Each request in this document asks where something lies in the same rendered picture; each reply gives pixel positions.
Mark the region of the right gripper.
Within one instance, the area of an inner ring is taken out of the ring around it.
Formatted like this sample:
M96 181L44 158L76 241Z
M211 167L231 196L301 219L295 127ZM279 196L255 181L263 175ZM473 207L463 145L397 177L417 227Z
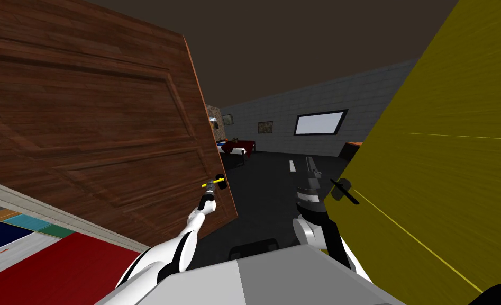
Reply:
M308 175L303 175L300 178L300 193L305 195L319 195L323 185L321 172L317 169L315 162L311 156L306 156L306 167ZM296 172L293 160L289 161L289 169L291 172Z

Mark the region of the yellow and black door handle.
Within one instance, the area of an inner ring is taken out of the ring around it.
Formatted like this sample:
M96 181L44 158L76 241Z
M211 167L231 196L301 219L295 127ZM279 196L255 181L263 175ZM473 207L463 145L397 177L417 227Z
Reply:
M213 185L217 185L217 187L221 190L227 188L227 182L225 180L224 174L217 174L215 177L208 181L207 183L203 184L201 187L202 188L208 188L210 189Z

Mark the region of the black framed window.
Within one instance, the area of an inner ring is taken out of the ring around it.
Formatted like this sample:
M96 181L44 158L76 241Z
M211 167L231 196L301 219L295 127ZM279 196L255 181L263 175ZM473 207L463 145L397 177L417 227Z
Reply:
M348 109L343 109L298 115L294 127L294 135L336 135L347 113Z

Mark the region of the table with red cloth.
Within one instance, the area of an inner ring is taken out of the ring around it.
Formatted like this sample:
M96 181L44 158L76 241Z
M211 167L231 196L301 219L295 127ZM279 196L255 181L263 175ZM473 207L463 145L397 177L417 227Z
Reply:
M240 159L242 165L245 165L246 160L256 150L256 142L253 140L224 139L217 141L216 145L220 154L234 156L233 158Z

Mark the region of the orange wooden furniture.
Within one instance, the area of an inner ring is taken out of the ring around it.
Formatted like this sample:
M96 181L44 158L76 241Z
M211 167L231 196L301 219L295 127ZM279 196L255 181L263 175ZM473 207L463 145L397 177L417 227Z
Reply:
M339 158L349 162L353 159L363 142L346 142L342 147Z

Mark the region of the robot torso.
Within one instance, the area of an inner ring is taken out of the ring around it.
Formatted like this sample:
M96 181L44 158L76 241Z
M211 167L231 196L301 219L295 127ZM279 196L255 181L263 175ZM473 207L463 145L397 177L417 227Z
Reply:
M116 288L95 305L405 305L310 245L168 276L148 293Z

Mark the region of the olive yellow door leaf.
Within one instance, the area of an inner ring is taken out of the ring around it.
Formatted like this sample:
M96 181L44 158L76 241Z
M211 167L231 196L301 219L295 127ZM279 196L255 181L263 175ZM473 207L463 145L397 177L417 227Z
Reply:
M459 0L342 173L327 211L406 305L501 284L501 0Z

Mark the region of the brown wooden door leaf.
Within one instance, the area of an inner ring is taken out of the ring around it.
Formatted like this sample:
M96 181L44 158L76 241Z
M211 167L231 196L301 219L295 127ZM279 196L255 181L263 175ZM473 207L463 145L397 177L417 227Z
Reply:
M0 0L0 206L140 252L219 173L183 35L85 0Z

